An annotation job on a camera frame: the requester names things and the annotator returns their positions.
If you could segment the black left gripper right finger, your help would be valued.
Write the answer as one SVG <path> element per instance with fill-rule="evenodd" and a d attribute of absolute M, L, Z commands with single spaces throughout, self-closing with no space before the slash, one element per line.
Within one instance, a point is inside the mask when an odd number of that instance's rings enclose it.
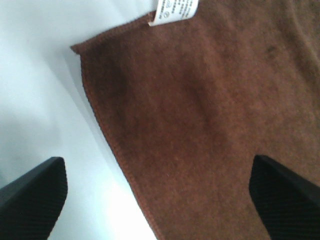
<path fill-rule="evenodd" d="M 266 155 L 256 155 L 248 189 L 272 240 L 320 238 L 319 186 Z"/>

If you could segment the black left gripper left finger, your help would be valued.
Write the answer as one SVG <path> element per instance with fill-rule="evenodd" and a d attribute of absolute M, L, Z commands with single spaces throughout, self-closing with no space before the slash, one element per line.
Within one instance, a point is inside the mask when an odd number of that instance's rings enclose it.
<path fill-rule="evenodd" d="M 0 238 L 46 240 L 65 204 L 65 161 L 51 157 L 0 190 Z"/>

